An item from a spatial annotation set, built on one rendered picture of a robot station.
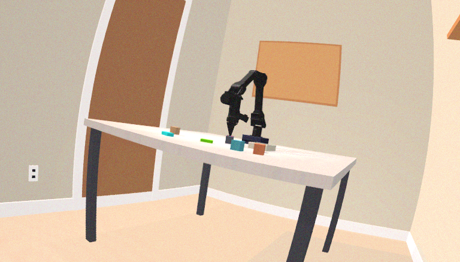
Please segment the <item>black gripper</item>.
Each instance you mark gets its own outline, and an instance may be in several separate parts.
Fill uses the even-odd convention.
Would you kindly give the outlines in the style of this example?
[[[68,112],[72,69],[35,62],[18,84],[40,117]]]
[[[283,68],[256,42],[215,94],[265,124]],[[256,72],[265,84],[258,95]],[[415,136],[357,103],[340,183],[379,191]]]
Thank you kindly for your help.
[[[236,123],[238,123],[239,121],[239,118],[237,117],[238,112],[240,112],[240,107],[229,106],[229,113],[226,119],[229,135],[232,135],[234,126],[236,126],[237,125]]]

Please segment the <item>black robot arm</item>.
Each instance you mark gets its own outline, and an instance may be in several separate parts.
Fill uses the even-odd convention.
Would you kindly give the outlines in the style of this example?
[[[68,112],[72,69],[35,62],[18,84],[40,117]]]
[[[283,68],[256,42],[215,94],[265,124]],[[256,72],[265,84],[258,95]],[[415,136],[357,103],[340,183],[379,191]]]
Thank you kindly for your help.
[[[233,85],[231,85],[228,91],[225,91],[225,93],[222,94],[222,96],[220,97],[220,101],[221,103],[229,106],[240,107],[241,100],[243,100],[243,97],[241,95],[245,93],[246,87],[251,83],[252,80],[256,87],[256,96],[255,110],[253,113],[251,113],[250,118],[250,125],[253,126],[253,133],[250,136],[262,138],[262,128],[266,127],[264,114],[262,112],[264,86],[267,83],[267,75],[265,73],[261,73],[257,70],[250,70],[249,73],[246,74],[246,76],[244,76],[239,82],[236,82]],[[238,112],[237,117],[239,118],[239,120],[242,120],[246,123],[249,120],[249,117],[247,117],[246,114],[243,115],[240,112]],[[261,127],[256,125],[260,125]]]

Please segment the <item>teal block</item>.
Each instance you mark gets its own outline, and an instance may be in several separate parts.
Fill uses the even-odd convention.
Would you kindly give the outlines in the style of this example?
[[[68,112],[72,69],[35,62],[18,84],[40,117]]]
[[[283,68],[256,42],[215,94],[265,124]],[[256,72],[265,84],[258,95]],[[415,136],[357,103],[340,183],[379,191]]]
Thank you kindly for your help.
[[[245,142],[239,140],[231,140],[230,150],[244,151]]]

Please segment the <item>cyan flat block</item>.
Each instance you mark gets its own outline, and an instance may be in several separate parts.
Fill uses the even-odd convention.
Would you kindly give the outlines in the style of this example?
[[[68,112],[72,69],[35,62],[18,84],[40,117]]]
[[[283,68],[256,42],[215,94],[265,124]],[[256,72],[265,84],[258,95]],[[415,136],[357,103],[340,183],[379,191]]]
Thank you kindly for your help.
[[[174,133],[167,132],[167,131],[162,131],[162,135],[174,137]]]

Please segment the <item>beige shallow tray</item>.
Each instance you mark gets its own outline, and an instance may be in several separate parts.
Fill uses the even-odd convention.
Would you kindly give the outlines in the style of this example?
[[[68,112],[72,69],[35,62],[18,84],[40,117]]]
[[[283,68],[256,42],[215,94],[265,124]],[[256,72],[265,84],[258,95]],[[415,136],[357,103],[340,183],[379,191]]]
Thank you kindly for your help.
[[[261,142],[259,142],[259,143],[266,145],[265,146],[265,151],[266,152],[275,152],[276,151],[276,145],[267,144],[267,143],[261,143]],[[255,145],[255,142],[249,142],[248,148],[254,149],[254,145]]]

